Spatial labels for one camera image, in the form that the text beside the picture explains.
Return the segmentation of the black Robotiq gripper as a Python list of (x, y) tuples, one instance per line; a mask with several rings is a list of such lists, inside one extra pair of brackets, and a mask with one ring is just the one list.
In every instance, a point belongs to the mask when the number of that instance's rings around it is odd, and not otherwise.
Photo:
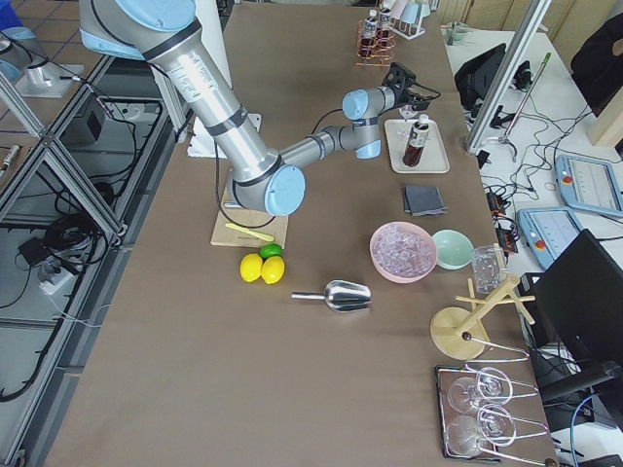
[(411, 111), (422, 112), (431, 102), (430, 97), (440, 97), (439, 90), (416, 83), (416, 74), (399, 62), (392, 62), (382, 81), (394, 96), (394, 108), (407, 105)]

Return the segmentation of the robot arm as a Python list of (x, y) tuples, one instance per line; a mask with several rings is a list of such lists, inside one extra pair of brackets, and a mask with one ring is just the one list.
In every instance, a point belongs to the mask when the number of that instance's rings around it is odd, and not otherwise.
[(415, 73), (393, 62), (380, 86), (346, 94), (349, 125), (325, 126), (277, 151), (266, 146), (203, 44), (195, 2), (82, 1), (79, 18), (89, 50), (146, 61), (165, 73), (230, 162), (227, 190), (235, 202), (273, 216), (289, 215), (303, 202), (304, 167), (339, 150), (377, 157), (380, 115), (419, 101)]

